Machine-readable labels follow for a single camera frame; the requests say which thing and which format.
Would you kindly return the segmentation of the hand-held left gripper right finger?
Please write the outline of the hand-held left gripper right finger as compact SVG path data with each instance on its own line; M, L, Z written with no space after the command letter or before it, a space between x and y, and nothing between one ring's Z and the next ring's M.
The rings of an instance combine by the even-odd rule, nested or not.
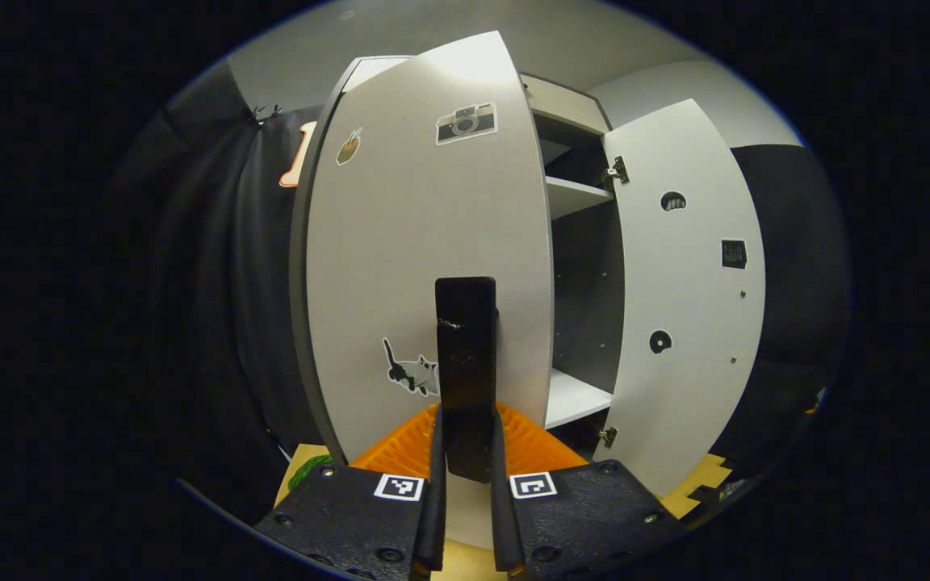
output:
M584 460L501 402L490 478L495 563L509 580L620 580L685 534L621 462Z

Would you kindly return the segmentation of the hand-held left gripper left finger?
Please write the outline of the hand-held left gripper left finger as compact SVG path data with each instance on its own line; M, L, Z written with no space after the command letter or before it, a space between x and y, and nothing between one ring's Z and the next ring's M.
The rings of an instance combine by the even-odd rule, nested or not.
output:
M428 580L443 568L442 408L417 413L354 464L308 467L254 532L315 580Z

